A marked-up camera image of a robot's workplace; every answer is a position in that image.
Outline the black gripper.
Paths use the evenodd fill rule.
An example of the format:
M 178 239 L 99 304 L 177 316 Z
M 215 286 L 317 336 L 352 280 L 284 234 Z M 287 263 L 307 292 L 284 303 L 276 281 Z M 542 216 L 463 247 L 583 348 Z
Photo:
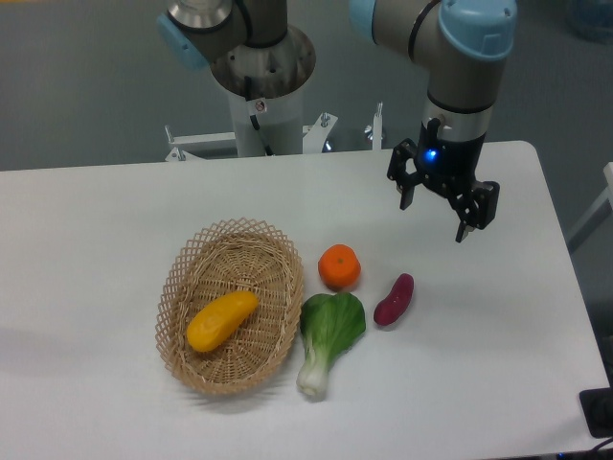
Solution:
M 400 210 L 412 204 L 415 188 L 421 183 L 442 197 L 452 196 L 450 205 L 460 221 L 455 241 L 461 243 L 470 232 L 483 230 L 494 220 L 500 184 L 475 178 L 484 135 L 455 142 L 440 138 L 441 130 L 441 120 L 434 118 L 421 127 L 418 146 L 409 138 L 397 144 L 387 177 L 397 184 Z M 416 172 L 407 171 L 410 160 L 414 160 Z

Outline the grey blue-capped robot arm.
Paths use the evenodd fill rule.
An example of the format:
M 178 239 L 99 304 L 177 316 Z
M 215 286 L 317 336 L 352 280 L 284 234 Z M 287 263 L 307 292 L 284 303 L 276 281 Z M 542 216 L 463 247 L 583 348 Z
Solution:
M 445 198 L 465 238 L 494 219 L 500 187 L 475 170 L 517 7 L 512 1 L 352 1 L 353 28 L 429 74 L 417 140 L 393 150 L 387 175 L 411 204 L 419 185 Z M 171 1 L 156 25 L 186 66 L 209 68 L 227 93 L 238 154 L 302 153 L 302 93 L 316 55 L 284 1 Z

